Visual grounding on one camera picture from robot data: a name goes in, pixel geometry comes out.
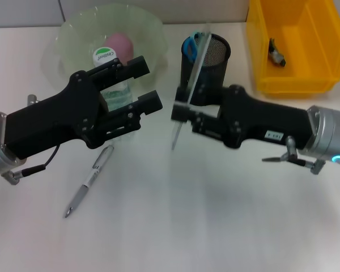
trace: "black mesh pencil holder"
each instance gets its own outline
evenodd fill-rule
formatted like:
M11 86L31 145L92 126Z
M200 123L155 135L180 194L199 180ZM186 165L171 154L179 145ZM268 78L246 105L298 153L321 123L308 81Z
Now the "black mesh pencil holder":
M199 42L197 36L194 37L196 44ZM176 100L187 101L185 97L185 89L188 85L190 78L190 73L192 72L194 62L190 60L187 54L184 53L184 44L181 46L181 78L180 78L180 88L176 93ZM226 74L228 59L231 56L231 47L229 43L222 37L212 34L211 40L207 53L205 55L204 63L201 68L197 84L195 85L195 90L191 104L202 105L201 94L198 92L199 87L203 85L204 87L218 88L223 86L224 76Z

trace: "pen tip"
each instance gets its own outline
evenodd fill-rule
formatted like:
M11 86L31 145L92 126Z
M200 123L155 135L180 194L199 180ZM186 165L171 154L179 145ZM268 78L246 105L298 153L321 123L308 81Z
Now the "pen tip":
M73 211L73 208L70 207L68 210L67 210L67 213L65 214L64 218L67 218Z

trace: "clear plastic bowl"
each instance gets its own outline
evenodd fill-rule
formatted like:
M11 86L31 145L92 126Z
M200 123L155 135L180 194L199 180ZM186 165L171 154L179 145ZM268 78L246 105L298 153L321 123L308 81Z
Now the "clear plastic bowl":
M63 23L56 50L67 76L93 69L94 51L116 32L129 37L134 58L144 56L150 72L154 72L158 59L167 51L162 21L142 8L113 3L80 12Z

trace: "white table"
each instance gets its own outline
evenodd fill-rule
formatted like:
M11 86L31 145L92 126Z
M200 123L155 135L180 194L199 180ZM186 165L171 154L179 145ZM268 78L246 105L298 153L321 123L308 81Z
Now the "white table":
M244 27L212 27L232 47L225 85L241 84L264 99L253 92ZM164 109L143 117L134 139L116 146L69 218L62 218L65 207L102 148L71 141L45 172L17 186L0 177L0 272L340 272L340 165L327 164L314 176L291 164L262 163L284 148L246 141L229 150L192 134L189 124L171 151L180 46L196 29L164 27L167 64L154 87ZM57 32L0 29L0 111L24 107L28 94L42 100L64 88L52 47ZM340 83L314 100L279 103L340 109Z

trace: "label sticker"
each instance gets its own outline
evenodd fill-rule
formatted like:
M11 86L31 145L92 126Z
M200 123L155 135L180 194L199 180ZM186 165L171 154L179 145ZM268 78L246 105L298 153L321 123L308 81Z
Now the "label sticker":
M272 131L272 130L267 130L265 138L275 140L275 141L281 141L283 138L283 133Z

